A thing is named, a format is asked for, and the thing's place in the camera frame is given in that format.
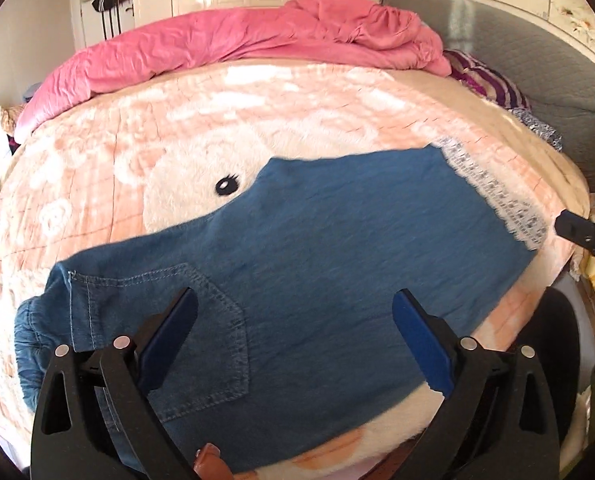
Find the denim shirt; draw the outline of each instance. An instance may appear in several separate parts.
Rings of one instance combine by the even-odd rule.
[[[208,216],[56,264],[18,311],[18,373],[34,409],[56,346],[132,335],[190,286],[198,320],[149,401],[188,459],[212,442],[242,472],[352,430],[421,384],[391,318],[396,291],[468,334],[533,256],[439,149],[272,159]]]

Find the fabric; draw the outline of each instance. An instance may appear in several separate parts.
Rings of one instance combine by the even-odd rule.
[[[44,124],[0,183],[0,434],[29,445],[12,327],[17,307],[42,294],[56,262],[211,213],[248,189],[273,156],[335,158],[441,138],[459,141],[487,170],[471,174],[492,185],[478,187],[483,196],[501,184],[548,225],[563,208],[588,214],[588,191],[570,160],[459,82],[418,70],[239,60],[98,96]],[[457,167],[461,158],[452,160]],[[239,175],[240,187],[219,198],[215,184],[228,174]],[[474,336],[507,348],[571,251],[549,229]],[[479,274],[487,280],[486,269]],[[421,386],[361,427],[251,475],[311,480],[379,459],[420,433],[440,401]]]
[[[535,115],[525,108],[511,108],[511,113],[515,115],[524,126],[536,134],[540,139],[545,140],[553,146],[558,152],[562,151],[562,136],[554,127],[540,121]]]
[[[15,130],[15,122],[22,113],[22,110],[24,110],[24,106],[25,105],[17,105],[11,108],[0,107],[0,125],[2,126],[2,130],[4,130],[9,140],[9,149],[11,150],[12,155],[20,147],[20,144],[15,142],[13,134]]]
[[[422,383],[392,320],[396,291],[469,334],[534,255],[440,149],[272,158],[208,216],[57,264],[17,313],[24,399],[35,408],[58,345],[133,334],[190,286],[198,321],[149,400],[187,459],[211,442],[236,473],[271,465]]]
[[[290,57],[450,73],[442,42],[413,12],[370,0],[290,0],[272,9],[193,12],[98,43],[55,69],[25,109],[20,144],[44,121],[171,70],[246,57]]]
[[[502,108],[531,109],[529,100],[513,81],[479,59],[466,52],[450,49],[444,51],[444,56],[451,64],[450,76],[473,92]]]

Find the pillow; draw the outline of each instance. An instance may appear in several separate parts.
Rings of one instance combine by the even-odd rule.
[[[531,110],[529,99],[517,85],[484,64],[479,59],[460,50],[445,50],[444,56],[451,64],[451,75],[464,86],[502,108],[524,108]]]

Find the pink blanket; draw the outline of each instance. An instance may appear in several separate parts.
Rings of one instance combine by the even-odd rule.
[[[173,70],[247,57],[309,59],[450,74],[436,32],[408,10],[370,0],[291,0],[274,9],[194,12],[79,51],[44,81],[18,119],[20,144],[98,94]]]

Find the gray quilted headboard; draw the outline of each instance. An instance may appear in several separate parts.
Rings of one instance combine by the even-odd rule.
[[[517,83],[533,113],[563,137],[564,153],[595,190],[595,64],[543,28],[471,0],[383,0],[417,12],[446,48],[464,50]]]

